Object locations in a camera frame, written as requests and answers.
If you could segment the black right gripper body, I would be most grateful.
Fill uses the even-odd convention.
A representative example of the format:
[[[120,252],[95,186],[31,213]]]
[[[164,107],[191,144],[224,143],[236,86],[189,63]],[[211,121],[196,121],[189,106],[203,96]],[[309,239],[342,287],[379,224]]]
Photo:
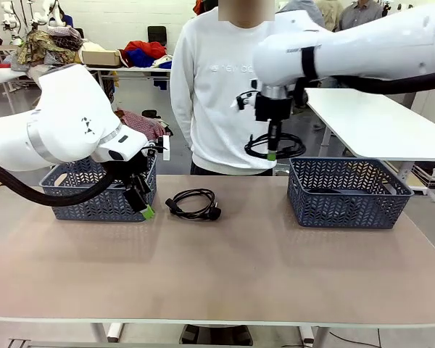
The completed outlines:
[[[291,114],[291,98],[271,99],[258,92],[254,103],[254,113],[257,122],[268,123],[268,130],[279,127]]]

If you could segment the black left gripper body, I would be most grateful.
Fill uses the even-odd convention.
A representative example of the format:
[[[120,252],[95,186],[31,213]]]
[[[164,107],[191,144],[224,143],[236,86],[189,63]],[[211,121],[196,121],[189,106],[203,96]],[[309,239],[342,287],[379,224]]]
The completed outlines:
[[[149,173],[149,157],[142,152],[128,161],[116,162],[115,172],[117,179],[121,180],[127,189],[135,189],[141,195],[151,192],[146,182]]]

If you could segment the red plaid cloth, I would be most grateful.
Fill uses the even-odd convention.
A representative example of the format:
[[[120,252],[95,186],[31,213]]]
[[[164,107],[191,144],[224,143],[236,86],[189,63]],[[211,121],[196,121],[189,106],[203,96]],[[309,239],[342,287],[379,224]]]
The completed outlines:
[[[155,140],[164,135],[173,136],[169,125],[161,118],[146,117],[124,109],[117,109],[115,114],[122,124],[143,133],[149,140]]]

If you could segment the person in white sweatshirt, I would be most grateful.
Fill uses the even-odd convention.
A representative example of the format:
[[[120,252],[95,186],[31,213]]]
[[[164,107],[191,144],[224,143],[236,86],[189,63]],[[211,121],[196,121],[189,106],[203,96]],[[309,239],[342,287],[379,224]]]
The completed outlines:
[[[250,135],[266,124],[251,109],[231,103],[255,77],[254,47],[268,36],[275,12],[267,0],[218,0],[214,9],[189,20],[173,54],[170,99],[191,150],[192,175],[271,176],[274,162],[249,156]]]

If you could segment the blue plastic lattice basket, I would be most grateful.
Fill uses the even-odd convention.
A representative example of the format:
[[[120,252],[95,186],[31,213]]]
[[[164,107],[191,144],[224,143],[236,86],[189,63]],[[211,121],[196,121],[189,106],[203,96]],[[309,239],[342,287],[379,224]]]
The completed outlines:
[[[296,157],[287,194],[306,228],[391,229],[411,190],[377,159]]]
[[[97,183],[105,175],[101,164],[90,157],[57,165],[41,180],[43,192],[52,196],[78,194]],[[144,216],[134,212],[123,196],[122,181],[115,181],[106,191],[78,205],[54,207],[58,220],[140,223]]]

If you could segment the long white clothes table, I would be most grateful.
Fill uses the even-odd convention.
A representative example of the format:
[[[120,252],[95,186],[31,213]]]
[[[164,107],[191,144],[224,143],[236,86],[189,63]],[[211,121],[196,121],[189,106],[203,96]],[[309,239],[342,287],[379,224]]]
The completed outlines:
[[[86,69],[109,94],[113,110],[161,110],[170,106],[170,69],[89,66]]]

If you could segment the white background table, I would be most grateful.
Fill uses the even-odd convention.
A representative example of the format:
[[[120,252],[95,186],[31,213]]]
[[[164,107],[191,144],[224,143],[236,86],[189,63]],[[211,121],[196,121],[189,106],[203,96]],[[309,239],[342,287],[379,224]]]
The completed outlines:
[[[384,95],[348,88],[308,88],[308,105],[326,124],[318,155],[331,134],[353,155],[379,160],[435,162],[435,123]]]

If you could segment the blue cloth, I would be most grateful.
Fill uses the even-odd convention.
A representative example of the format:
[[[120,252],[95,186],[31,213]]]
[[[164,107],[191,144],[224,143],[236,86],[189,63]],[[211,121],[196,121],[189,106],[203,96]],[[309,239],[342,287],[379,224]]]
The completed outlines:
[[[151,67],[155,61],[155,58],[150,57],[142,49],[127,51],[126,54],[135,67]]]

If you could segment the closed tan cardboard box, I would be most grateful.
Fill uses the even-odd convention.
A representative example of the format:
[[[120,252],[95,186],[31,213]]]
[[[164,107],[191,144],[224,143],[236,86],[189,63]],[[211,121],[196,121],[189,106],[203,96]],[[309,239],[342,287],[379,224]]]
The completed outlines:
[[[83,64],[89,67],[120,67],[120,52],[115,51],[82,51],[80,54]]]

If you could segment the white table leg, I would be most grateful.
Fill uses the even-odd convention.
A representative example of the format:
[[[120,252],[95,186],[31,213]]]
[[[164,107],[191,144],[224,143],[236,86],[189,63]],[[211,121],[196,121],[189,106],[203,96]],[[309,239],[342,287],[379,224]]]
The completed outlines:
[[[103,323],[91,323],[92,334],[99,343],[119,343],[124,329],[123,323],[110,323],[105,331]]]
[[[326,348],[326,341],[330,334],[330,328],[317,327],[314,332],[311,326],[300,326],[299,333],[304,348]]]

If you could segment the black office chair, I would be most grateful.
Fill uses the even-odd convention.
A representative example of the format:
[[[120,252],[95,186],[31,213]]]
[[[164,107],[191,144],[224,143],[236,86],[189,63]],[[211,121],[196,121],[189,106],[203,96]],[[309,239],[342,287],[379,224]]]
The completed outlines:
[[[149,43],[157,42],[162,46],[167,46],[167,29],[165,26],[151,25],[147,27]]]

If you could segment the pile of patterned clothes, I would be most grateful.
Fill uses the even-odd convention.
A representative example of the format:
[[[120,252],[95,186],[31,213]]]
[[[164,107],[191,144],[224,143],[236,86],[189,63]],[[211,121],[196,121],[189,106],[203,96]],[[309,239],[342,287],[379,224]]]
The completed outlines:
[[[32,30],[12,55],[10,65],[13,70],[23,72],[37,65],[69,65],[83,43],[80,33],[71,26]]]

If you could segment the white padded board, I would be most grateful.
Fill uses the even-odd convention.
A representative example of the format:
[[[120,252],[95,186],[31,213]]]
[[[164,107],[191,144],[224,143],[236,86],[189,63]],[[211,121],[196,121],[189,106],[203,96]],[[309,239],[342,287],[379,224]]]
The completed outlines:
[[[7,83],[14,79],[18,79],[20,77],[26,77],[29,80],[36,83],[36,79],[32,78],[29,74],[26,72],[21,71],[15,71],[11,68],[0,68],[0,83]]]

